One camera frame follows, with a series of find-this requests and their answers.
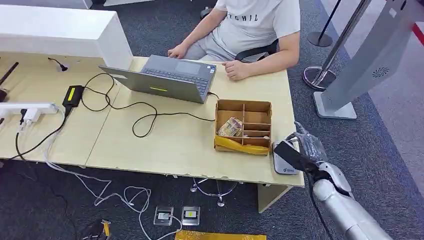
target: chair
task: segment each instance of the chair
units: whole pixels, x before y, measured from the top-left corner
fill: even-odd
[[[212,11],[211,8],[206,7],[204,10],[202,10],[200,12],[200,19],[203,19],[204,17],[206,17],[210,12]],[[257,48],[252,48],[249,50],[245,50],[242,52],[239,52],[236,56],[235,56],[235,60],[238,60],[240,62],[243,62],[245,58],[250,57],[250,56],[254,56],[254,55],[258,55],[258,54],[262,54],[264,53],[263,56],[261,56],[259,60],[262,60],[263,58],[265,58],[265,54],[268,53],[268,55],[271,54],[275,54],[277,52],[277,45],[278,45],[278,39],[276,39],[272,44],[268,45],[268,46],[263,46],[263,47],[257,47]],[[228,190],[222,192],[222,189],[220,187],[220,183],[218,182],[218,180],[216,180],[216,187],[217,187],[217,193],[212,193],[212,192],[206,192],[204,189],[202,189],[200,187],[200,184],[204,183],[205,181],[209,180],[209,178],[205,178],[202,179],[200,181],[196,181],[196,178],[193,177],[193,185],[190,187],[190,191],[192,193],[197,192],[197,190],[199,190],[202,194],[206,195],[206,196],[211,196],[211,197],[216,197],[218,198],[218,206],[219,207],[223,207],[225,205],[223,197],[225,195],[230,194],[237,186],[237,184],[243,184],[243,182],[235,182],[230,188],[228,188]]]

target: hand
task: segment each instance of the hand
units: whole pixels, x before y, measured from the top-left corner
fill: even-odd
[[[223,62],[222,65],[225,66],[226,75],[232,81],[242,80],[251,76],[249,63],[234,60]]]
[[[173,49],[168,50],[168,57],[182,59],[186,55],[187,49],[189,49],[187,46],[179,44]]]

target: cardboard organizer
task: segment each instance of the cardboard organizer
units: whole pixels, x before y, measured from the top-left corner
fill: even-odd
[[[242,146],[271,147],[271,103],[268,101],[247,101],[221,99],[215,108],[215,140],[216,137],[233,140]],[[242,122],[242,136],[219,136],[218,130],[231,117]],[[222,145],[217,145],[217,151],[235,151]],[[268,155],[269,151],[259,155]]]

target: floor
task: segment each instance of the floor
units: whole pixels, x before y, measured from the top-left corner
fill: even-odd
[[[155,0],[107,8],[95,5],[93,9],[117,11],[133,54],[149,56],[165,55],[199,22],[199,11],[206,5],[213,6],[214,2]],[[374,104],[374,98],[364,94],[353,102],[358,114],[355,121],[323,119],[315,113],[313,90],[304,84],[301,75],[306,67],[322,63],[330,48],[312,46],[306,35],[323,26],[328,14],[325,4],[319,0],[300,0],[300,6],[301,57],[298,65],[288,70],[295,119],[321,139],[329,161],[344,171],[356,200],[393,239],[424,239],[423,196],[397,149],[390,128]],[[338,36],[336,29],[337,25],[329,27],[328,33],[333,38]],[[343,48],[332,69],[339,73],[349,59],[349,50]],[[95,207],[94,198],[74,176],[54,171],[41,163],[31,163],[31,166],[38,172],[42,183],[49,183],[57,194],[66,197],[67,212],[78,231],[97,218],[105,218],[112,222],[113,239],[146,239],[140,229],[138,215],[117,198]],[[225,198],[226,205],[217,207],[216,199],[190,192],[192,179],[187,177],[173,179],[171,176],[118,170],[66,168],[113,180],[108,194],[121,193],[130,185],[152,189],[150,206],[142,215],[143,225],[152,239],[178,227],[176,224],[172,227],[153,226],[155,207],[174,206],[178,216],[181,207],[186,205],[202,209],[200,226],[184,227],[188,230],[265,234],[269,240],[328,239],[305,188],[293,188],[270,209],[258,214],[255,184],[239,185]],[[54,197],[44,184],[18,175],[22,173],[31,174],[20,161],[7,162],[0,169],[0,239],[75,239],[73,228],[64,216],[63,200]],[[88,184],[97,191],[103,187],[98,182]],[[135,206],[140,207],[143,199],[137,201]],[[342,239],[325,209],[321,211],[334,239]]]

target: light wooden desk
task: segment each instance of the light wooden desk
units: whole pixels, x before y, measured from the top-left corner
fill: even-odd
[[[15,63],[19,65],[1,85],[9,90],[8,102],[50,102],[62,107],[62,101],[71,85],[85,85],[94,75],[102,71],[97,67],[104,64],[101,58],[52,56],[64,64],[69,64],[69,70],[58,72],[57,64],[47,59],[43,54],[22,54],[0,52],[0,75],[3,76]],[[100,76],[90,85],[99,91],[107,91],[111,79],[107,75]],[[118,92],[115,87],[110,92],[115,99]],[[94,109],[105,106],[105,98],[92,92],[85,92],[84,99]],[[109,108],[93,114],[82,104],[74,108],[66,125],[52,146],[50,158],[59,164],[84,166],[109,113]],[[15,136],[20,115],[9,117],[0,125],[0,157],[15,156]],[[47,134],[57,129],[62,122],[60,114],[42,115],[40,119],[20,138],[19,149],[24,152],[37,144]],[[32,161],[42,161],[42,151],[39,147],[25,158]]]
[[[147,59],[135,57],[131,69],[140,71]],[[221,99],[272,102],[273,140],[282,140],[296,130],[286,71],[233,82],[228,80],[224,67],[219,63],[216,65],[211,92]],[[113,105],[123,107],[134,102],[150,103],[159,113],[187,112],[201,118],[214,119],[217,99],[209,96],[205,104],[197,104],[121,87]],[[126,110],[110,110],[86,166],[258,183],[260,213],[291,187],[304,186],[301,173],[275,173],[271,155],[264,157],[215,151],[213,122],[185,115],[158,116],[149,136],[134,136],[133,123],[153,113],[154,110],[149,106],[140,104]],[[144,134],[152,119],[139,122],[135,128],[136,133]]]
[[[38,54],[0,53],[0,72],[6,72],[14,62],[18,67],[1,86],[10,90],[9,102],[54,102],[62,105],[70,85],[84,85],[100,73],[99,58],[57,57],[70,63],[67,72],[57,72],[56,64]],[[139,71],[147,58],[134,57],[131,70]],[[111,86],[108,76],[100,76],[89,85],[106,92]],[[240,82],[227,79],[224,68],[217,64],[211,92],[221,99],[258,100],[272,102],[272,139],[281,140],[295,130],[294,115],[285,71],[252,77]],[[214,119],[216,98],[209,96],[206,104],[191,103],[145,93],[132,92],[117,85],[110,92],[114,106],[145,101],[160,113],[188,112]],[[94,109],[105,105],[103,96],[90,91],[84,93],[85,103]],[[168,174],[185,177],[213,178],[238,182],[258,183],[258,210],[262,213],[292,187],[303,187],[304,178],[298,175],[279,175],[274,172],[270,156],[253,156],[214,150],[214,124],[190,116],[159,116],[153,132],[145,138],[132,133],[138,118],[153,113],[145,105],[125,110],[108,107],[102,112],[91,112],[82,104],[72,111],[68,121],[50,152],[50,159],[59,164],[118,169],[144,173]],[[6,120],[0,126],[0,157],[16,155],[15,134],[20,116]],[[56,129],[61,116],[43,115],[23,136],[24,151]],[[140,122],[135,130],[144,133],[151,119]],[[41,149],[26,157],[42,161]]]

